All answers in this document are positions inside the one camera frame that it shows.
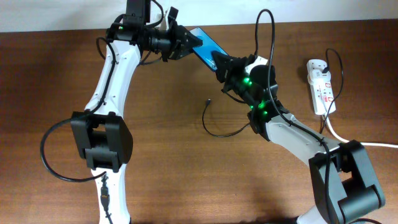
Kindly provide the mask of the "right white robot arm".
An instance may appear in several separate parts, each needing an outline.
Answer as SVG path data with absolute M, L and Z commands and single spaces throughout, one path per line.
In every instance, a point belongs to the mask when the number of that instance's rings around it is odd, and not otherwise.
M 315 205 L 291 223 L 351 223 L 382 208 L 386 198 L 365 147 L 329 139 L 298 121 L 277 99 L 273 65 L 253 55 L 211 53 L 223 90 L 250 107 L 253 131 L 290 151 L 310 168 Z

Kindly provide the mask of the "blue screen Galaxy smartphone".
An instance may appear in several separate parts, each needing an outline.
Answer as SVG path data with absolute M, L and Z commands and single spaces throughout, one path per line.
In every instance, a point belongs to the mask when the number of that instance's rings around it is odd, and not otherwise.
M 202 40 L 202 45 L 194 47 L 193 52 L 212 72 L 215 72 L 217 66 L 211 53 L 215 51 L 228 54 L 202 28 L 196 27 L 190 30 L 190 33 Z

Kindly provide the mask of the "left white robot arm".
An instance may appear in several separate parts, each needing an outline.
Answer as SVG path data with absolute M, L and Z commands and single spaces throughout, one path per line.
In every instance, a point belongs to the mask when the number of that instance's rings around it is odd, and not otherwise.
M 96 183 L 100 223 L 131 223 L 125 172 L 133 138 L 123 120 L 132 76 L 143 65 L 145 51 L 164 62 L 190 54 L 202 41 L 177 23 L 178 11 L 150 23 L 150 1 L 128 1 L 126 12 L 106 30 L 104 66 L 96 90 L 84 111 L 72 114 L 71 128 L 78 153 Z

